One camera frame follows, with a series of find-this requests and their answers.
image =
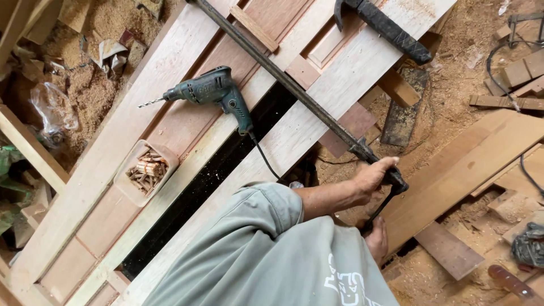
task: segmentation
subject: white print on shirt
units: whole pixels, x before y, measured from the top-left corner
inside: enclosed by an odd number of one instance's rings
[[[336,291],[336,293],[340,296],[342,305],[381,306],[380,304],[371,301],[368,297],[366,297],[366,295],[364,295],[363,276],[357,272],[336,272],[336,269],[332,267],[332,257],[332,253],[329,254],[329,269],[331,270],[331,276],[325,277],[325,287],[334,289]]]

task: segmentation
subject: man's arm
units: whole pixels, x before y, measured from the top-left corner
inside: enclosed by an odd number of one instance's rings
[[[340,183],[294,189],[302,199],[304,221],[366,205],[380,186],[385,171],[399,162],[398,157],[385,157],[371,166],[363,165],[357,175]]]

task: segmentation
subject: electrical cord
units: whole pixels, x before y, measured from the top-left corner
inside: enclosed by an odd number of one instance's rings
[[[535,44],[535,45],[539,45],[539,46],[542,46],[544,48],[544,43],[540,43],[540,42],[537,42],[537,41],[528,41],[528,40],[514,40],[514,41],[506,41],[500,45],[498,45],[497,47],[495,47],[493,50],[491,50],[491,52],[489,53],[489,56],[487,57],[487,62],[486,62],[486,68],[487,68],[487,74],[489,74],[489,77],[491,78],[491,80],[493,81],[493,83],[495,83],[497,86],[499,86],[499,88],[507,95],[507,97],[510,99],[510,101],[512,101],[512,105],[514,106],[514,109],[521,114],[521,109],[519,107],[519,105],[517,104],[516,100],[514,100],[514,98],[510,95],[510,93],[508,92],[508,90],[506,90],[504,87],[502,87],[498,82],[497,80],[493,77],[493,75],[491,74],[491,61],[493,59],[493,56],[495,55],[495,53],[497,53],[497,51],[499,51],[502,47],[510,44],[510,43],[517,43],[517,42],[524,42],[526,44]],[[540,187],[540,185],[533,179],[533,177],[527,172],[527,170],[525,169],[525,164],[523,162],[523,159],[524,159],[524,154],[521,155],[520,157],[520,166],[521,166],[521,170],[523,171],[523,173],[525,174],[525,176],[527,177],[527,179],[536,187],[536,189],[538,189],[538,191],[540,192],[540,195],[542,197],[544,197],[544,188]]]
[[[255,137],[255,134],[253,134],[253,132],[249,132],[249,137],[251,137],[251,140],[253,140],[253,142],[255,143],[255,145],[257,146],[257,150],[259,150],[259,152],[261,153],[261,156],[263,157],[264,159],[264,163],[267,164],[267,167],[268,169],[270,170],[270,172],[272,172],[272,174],[281,182],[283,183],[287,183],[286,180],[282,179],[279,175],[277,175],[274,170],[272,169],[272,166],[270,165],[270,163],[268,162],[268,159],[266,158],[266,156],[264,155],[264,152],[263,152],[263,149],[261,149],[261,146],[259,145],[259,142],[257,141],[257,138]]]

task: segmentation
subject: drill bit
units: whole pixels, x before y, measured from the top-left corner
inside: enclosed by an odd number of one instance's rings
[[[138,108],[142,108],[144,106],[148,106],[148,105],[151,105],[153,103],[157,103],[157,102],[163,101],[163,100],[164,100],[164,98],[162,97],[162,98],[158,98],[158,99],[155,99],[155,100],[152,100],[152,101],[149,101],[149,102],[145,102],[144,104],[138,105]]]

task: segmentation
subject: hammer head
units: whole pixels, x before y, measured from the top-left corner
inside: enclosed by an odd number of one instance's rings
[[[340,30],[340,32],[344,27],[344,24],[342,23],[342,12],[345,9],[356,10],[362,2],[363,0],[336,0],[334,16],[336,26],[338,27],[338,30]]]

